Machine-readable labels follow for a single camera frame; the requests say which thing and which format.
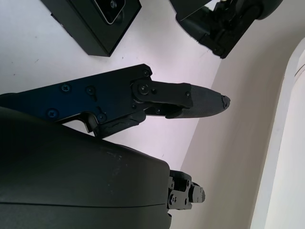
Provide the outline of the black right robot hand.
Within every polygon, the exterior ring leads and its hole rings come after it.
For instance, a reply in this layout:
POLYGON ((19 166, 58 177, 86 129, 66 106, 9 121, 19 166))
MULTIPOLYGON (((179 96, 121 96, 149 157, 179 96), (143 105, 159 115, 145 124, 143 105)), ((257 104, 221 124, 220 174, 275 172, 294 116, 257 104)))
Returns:
POLYGON ((217 115, 230 99, 140 64, 0 97, 3 229, 168 229, 205 193, 165 161, 106 141, 147 116, 217 115))

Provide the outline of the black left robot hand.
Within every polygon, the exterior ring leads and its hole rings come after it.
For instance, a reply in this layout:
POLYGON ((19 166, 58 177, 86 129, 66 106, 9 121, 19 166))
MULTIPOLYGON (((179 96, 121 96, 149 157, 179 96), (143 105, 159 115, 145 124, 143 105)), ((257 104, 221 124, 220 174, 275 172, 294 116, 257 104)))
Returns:
POLYGON ((181 28, 214 55, 224 59, 255 20, 263 20, 280 0, 220 0, 213 10, 207 0, 172 0, 181 28))

